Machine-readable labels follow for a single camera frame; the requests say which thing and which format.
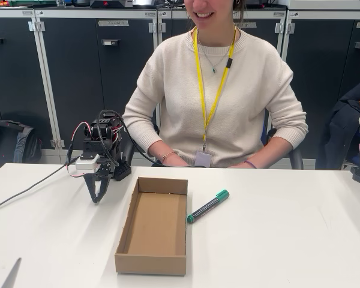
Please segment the person's right hand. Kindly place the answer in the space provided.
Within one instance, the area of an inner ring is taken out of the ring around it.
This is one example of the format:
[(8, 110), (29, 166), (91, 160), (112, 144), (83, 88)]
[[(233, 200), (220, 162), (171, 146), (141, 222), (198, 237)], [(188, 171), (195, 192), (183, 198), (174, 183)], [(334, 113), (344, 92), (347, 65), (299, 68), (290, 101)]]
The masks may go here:
[(173, 167), (185, 167), (188, 166), (187, 162), (184, 161), (178, 154), (175, 152), (166, 154), (163, 158), (163, 164), (166, 166)]

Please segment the person's left hand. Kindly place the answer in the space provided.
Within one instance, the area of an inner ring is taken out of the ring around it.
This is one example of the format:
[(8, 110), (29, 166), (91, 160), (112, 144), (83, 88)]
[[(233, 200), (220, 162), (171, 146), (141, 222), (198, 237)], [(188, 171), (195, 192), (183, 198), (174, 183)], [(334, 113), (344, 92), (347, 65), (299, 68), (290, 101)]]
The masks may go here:
[(251, 162), (245, 161), (243, 163), (230, 166), (230, 168), (234, 169), (256, 169), (256, 166), (252, 164)]

